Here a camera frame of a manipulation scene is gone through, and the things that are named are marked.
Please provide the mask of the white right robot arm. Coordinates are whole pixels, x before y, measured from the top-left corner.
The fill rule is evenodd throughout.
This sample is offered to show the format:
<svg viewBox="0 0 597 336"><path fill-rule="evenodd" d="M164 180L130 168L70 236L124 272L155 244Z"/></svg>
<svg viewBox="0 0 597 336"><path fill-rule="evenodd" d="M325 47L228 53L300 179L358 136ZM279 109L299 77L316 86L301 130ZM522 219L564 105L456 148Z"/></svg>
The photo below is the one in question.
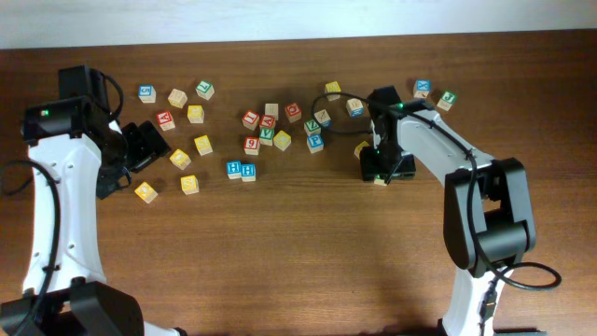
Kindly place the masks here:
<svg viewBox="0 0 597 336"><path fill-rule="evenodd" d="M512 279L517 269L545 270L523 259L535 247L536 230L525 169L497 160L455 133L424 99L402 102L394 87L364 100L372 144L359 154L362 177L388 185L414 176L420 161L444 188L443 238L456 273L448 311L434 335L492 335L501 292L557 287Z"/></svg>

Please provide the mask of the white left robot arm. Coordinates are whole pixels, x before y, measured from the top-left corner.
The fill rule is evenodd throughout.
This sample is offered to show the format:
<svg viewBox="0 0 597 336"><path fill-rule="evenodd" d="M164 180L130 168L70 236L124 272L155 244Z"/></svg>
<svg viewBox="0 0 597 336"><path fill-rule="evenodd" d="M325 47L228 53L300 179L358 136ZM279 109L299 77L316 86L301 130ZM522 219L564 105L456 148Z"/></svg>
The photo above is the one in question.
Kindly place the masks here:
<svg viewBox="0 0 597 336"><path fill-rule="evenodd" d="M29 107L21 165L35 189L34 240L22 296L1 305L8 335L182 335L145 321L137 300L106 283L96 203L171 149L155 126L120 126L103 72L79 65L59 72L57 101Z"/></svg>

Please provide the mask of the green R block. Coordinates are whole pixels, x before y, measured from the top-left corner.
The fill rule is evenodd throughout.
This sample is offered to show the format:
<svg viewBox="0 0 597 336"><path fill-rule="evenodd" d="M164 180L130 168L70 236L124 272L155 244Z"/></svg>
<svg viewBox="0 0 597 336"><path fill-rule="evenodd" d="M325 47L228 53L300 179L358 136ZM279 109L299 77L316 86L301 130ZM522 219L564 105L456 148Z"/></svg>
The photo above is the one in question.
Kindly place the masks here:
<svg viewBox="0 0 597 336"><path fill-rule="evenodd" d="M379 175L376 175L374 177L373 183L375 185L379 185L379 186L386 186L387 185L387 183L385 182L385 179L382 178L382 177L380 177Z"/></svg>

